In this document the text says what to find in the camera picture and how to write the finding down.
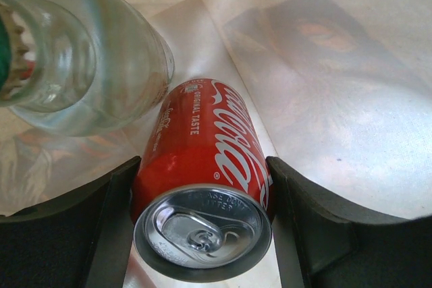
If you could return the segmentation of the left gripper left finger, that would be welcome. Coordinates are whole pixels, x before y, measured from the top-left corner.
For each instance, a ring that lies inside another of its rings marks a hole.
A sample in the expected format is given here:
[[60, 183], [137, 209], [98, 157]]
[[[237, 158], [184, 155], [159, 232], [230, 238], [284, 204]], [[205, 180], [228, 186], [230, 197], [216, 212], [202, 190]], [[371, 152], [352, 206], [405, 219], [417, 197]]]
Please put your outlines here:
[[1, 286], [122, 287], [139, 166], [135, 156], [86, 185], [1, 217]]

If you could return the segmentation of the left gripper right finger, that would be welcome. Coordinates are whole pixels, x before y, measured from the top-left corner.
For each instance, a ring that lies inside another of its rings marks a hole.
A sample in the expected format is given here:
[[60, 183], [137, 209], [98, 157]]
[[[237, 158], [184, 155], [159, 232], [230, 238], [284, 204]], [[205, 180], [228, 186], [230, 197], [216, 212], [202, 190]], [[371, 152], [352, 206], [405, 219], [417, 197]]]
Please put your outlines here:
[[312, 182], [278, 157], [267, 164], [283, 287], [431, 286], [431, 217], [383, 214]]

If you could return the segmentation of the red cola can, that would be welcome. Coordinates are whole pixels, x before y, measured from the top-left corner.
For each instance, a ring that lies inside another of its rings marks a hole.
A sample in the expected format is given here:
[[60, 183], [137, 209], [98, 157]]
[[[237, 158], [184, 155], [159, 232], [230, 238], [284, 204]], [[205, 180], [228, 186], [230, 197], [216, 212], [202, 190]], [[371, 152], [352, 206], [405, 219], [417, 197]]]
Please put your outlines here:
[[174, 88], [132, 185], [138, 255], [180, 281], [236, 277], [267, 253], [273, 203], [273, 181], [240, 94], [210, 78]]

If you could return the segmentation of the clear glass bottle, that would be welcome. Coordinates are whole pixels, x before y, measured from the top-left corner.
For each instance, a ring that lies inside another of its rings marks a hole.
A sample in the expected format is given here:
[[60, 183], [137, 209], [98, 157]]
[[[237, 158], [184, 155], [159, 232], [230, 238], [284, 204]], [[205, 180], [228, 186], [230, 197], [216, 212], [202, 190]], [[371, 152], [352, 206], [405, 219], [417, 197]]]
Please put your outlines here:
[[165, 96], [163, 37], [124, 0], [1, 0], [1, 106], [52, 134], [110, 132]]

